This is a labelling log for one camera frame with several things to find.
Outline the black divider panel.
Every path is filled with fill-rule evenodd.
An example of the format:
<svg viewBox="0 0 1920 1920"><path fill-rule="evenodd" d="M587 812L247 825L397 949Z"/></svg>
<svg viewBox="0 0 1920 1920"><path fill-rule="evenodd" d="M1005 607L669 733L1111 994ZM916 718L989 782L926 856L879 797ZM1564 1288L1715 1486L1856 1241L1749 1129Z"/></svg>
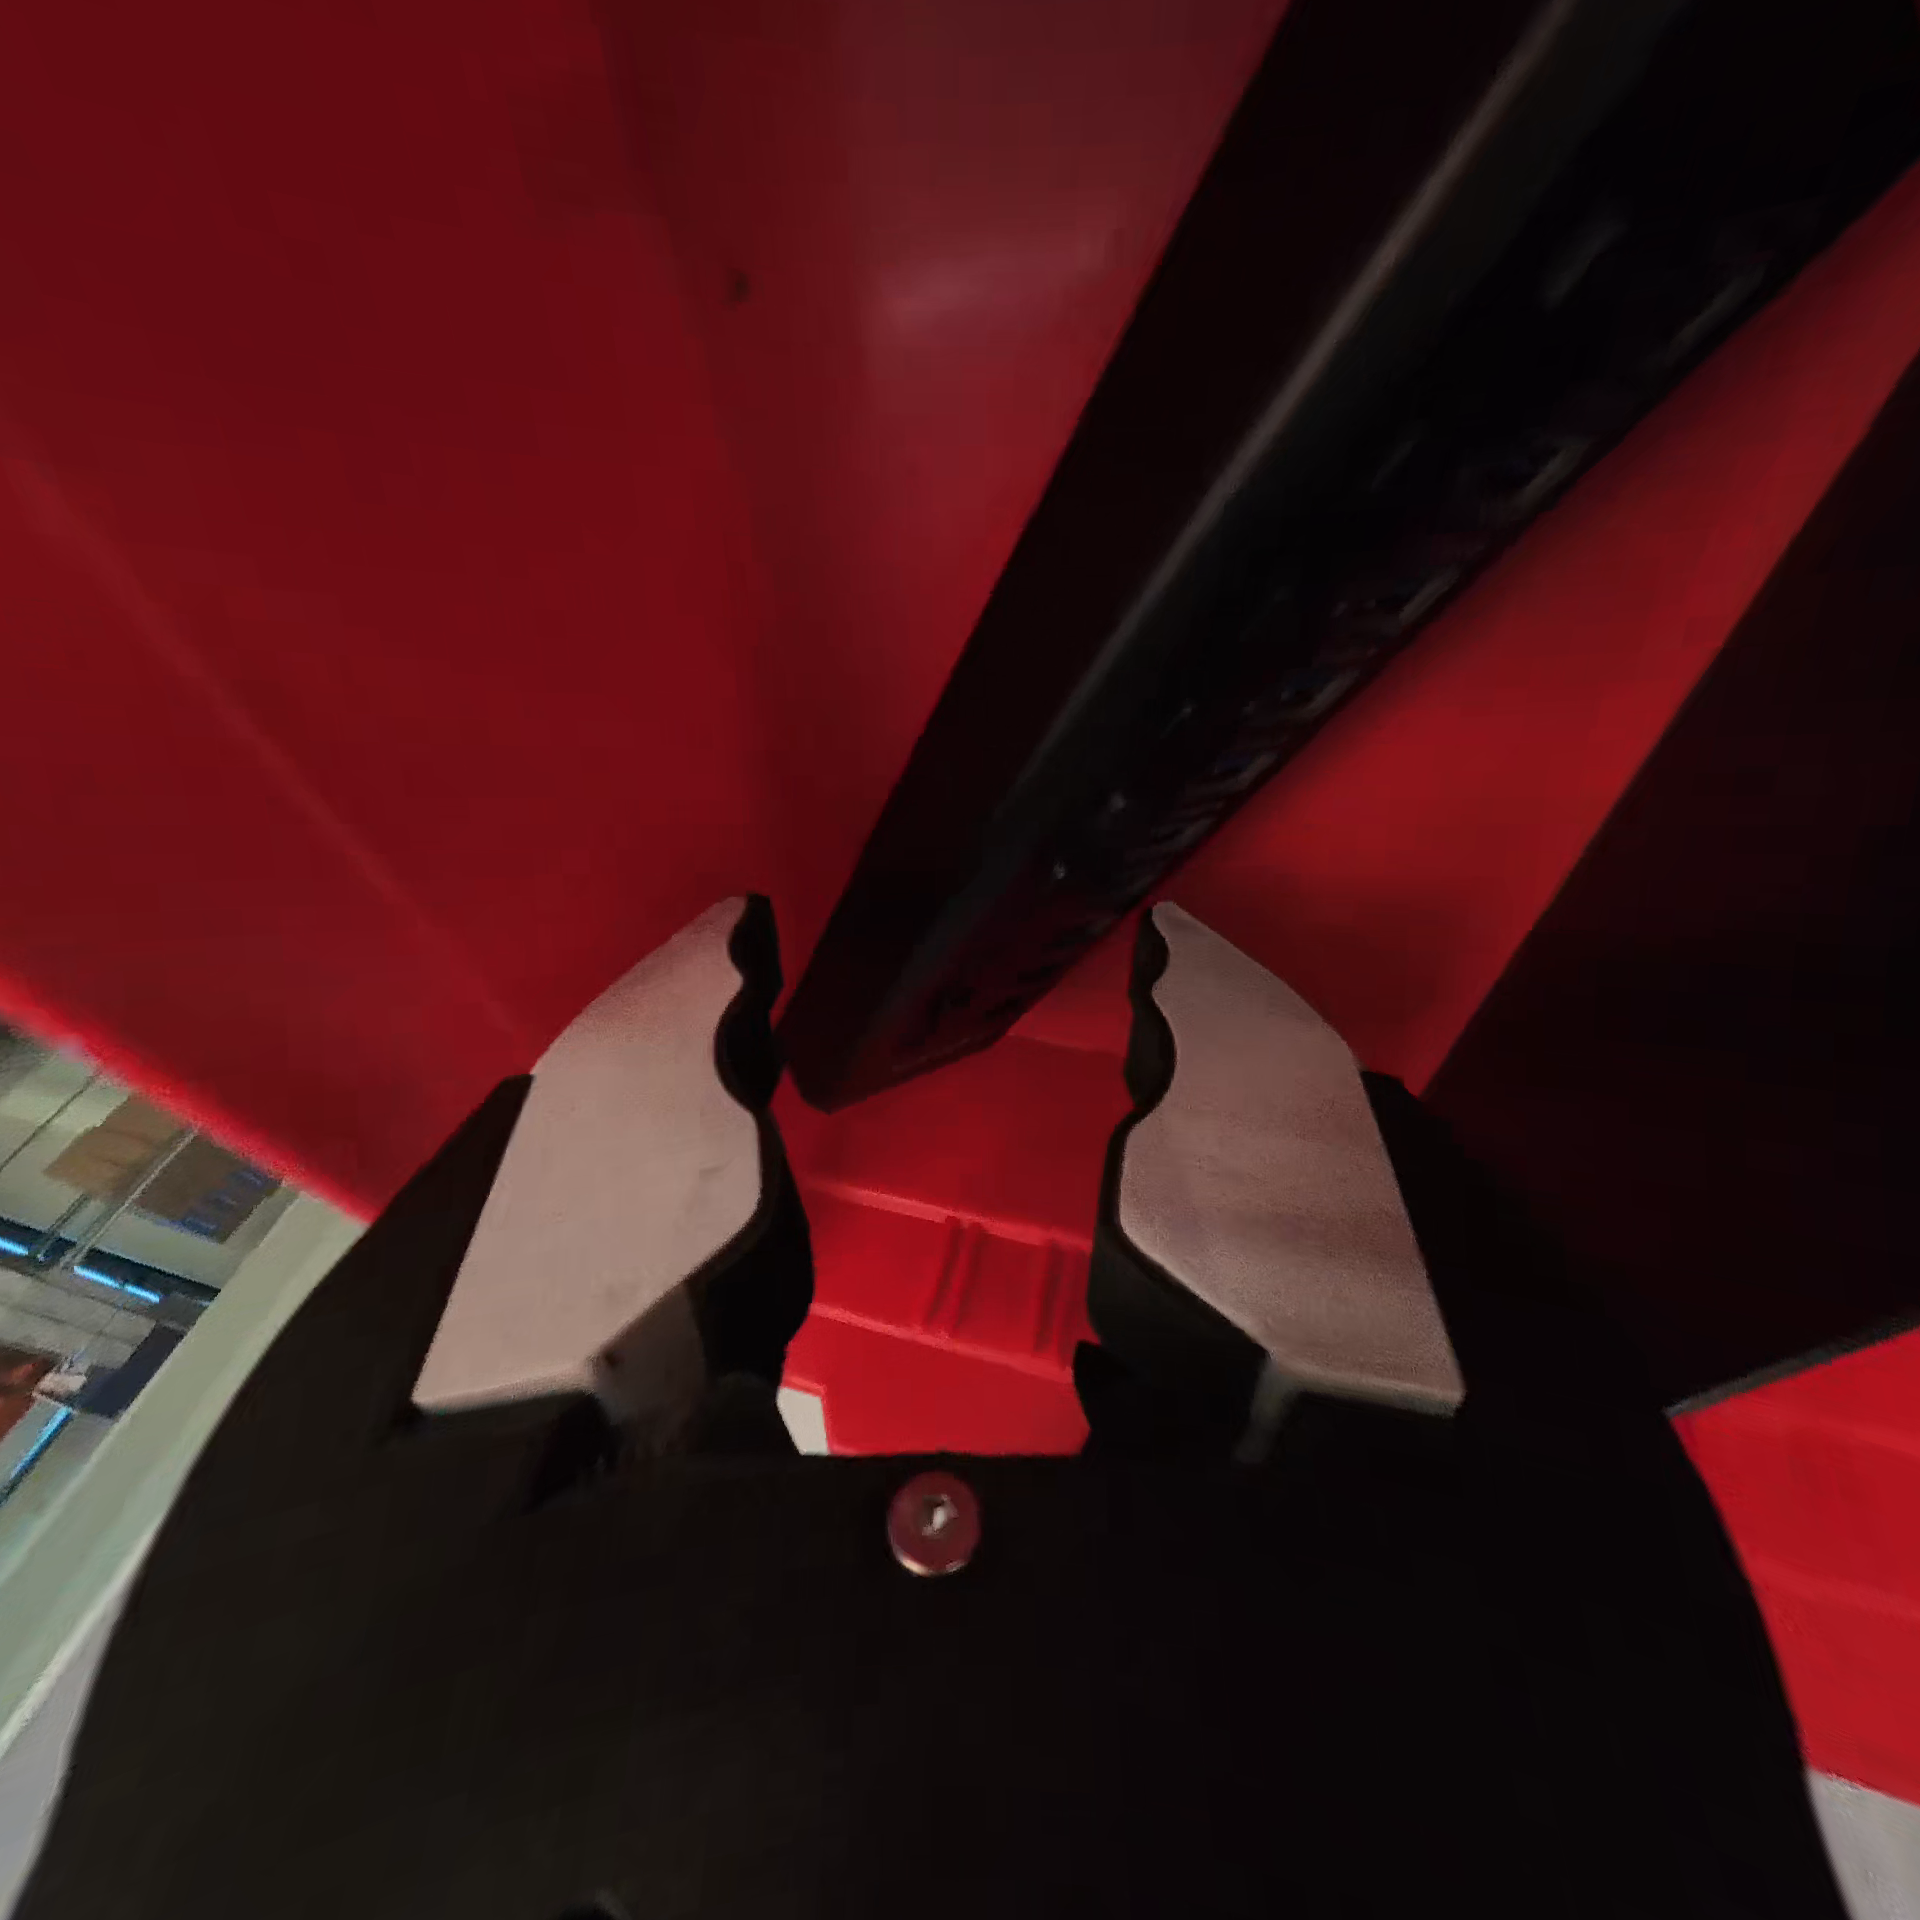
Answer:
<svg viewBox="0 0 1920 1920"><path fill-rule="evenodd" d="M1423 1094L1669 1407L1916 1327L1916 949L1910 370Z"/></svg>

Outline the black usb hub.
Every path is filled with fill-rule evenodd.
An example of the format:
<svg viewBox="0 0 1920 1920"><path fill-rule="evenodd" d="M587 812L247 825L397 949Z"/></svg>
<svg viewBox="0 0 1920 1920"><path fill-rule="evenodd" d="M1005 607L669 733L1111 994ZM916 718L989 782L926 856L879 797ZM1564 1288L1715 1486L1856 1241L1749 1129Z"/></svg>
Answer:
<svg viewBox="0 0 1920 1920"><path fill-rule="evenodd" d="M1916 166L1916 4L1284 4L780 1022L998 1042Z"/></svg>

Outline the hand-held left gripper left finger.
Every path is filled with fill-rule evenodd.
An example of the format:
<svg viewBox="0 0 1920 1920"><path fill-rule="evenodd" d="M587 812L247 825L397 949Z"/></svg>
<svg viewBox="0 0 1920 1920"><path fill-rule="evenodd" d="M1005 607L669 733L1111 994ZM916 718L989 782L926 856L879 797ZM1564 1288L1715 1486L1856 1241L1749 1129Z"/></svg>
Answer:
<svg viewBox="0 0 1920 1920"><path fill-rule="evenodd" d="M545 1046L425 1348L414 1406L587 1400L671 1449L767 1406L814 1293L774 1116L777 917L728 895Z"/></svg>

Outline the red plastic bin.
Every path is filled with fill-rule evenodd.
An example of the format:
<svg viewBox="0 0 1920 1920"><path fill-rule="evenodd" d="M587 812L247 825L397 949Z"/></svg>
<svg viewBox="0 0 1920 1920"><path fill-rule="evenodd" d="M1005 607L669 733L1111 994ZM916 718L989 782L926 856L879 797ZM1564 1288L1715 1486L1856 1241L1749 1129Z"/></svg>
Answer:
<svg viewBox="0 0 1920 1920"><path fill-rule="evenodd" d="M1283 9L4 4L4 1006L379 1197L799 976ZM1152 894L1425 1076L1910 370L1916 166Z"/></svg>

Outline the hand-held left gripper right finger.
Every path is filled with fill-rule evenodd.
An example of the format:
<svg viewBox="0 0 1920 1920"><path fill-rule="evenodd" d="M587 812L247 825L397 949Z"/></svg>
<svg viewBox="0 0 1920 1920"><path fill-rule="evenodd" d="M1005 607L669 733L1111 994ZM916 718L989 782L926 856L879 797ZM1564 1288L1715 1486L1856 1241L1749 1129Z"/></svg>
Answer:
<svg viewBox="0 0 1920 1920"><path fill-rule="evenodd" d="M1467 1384L1352 1048L1174 902L1136 930L1087 1262L1099 1420L1256 1463L1334 1404L1421 1423Z"/></svg>

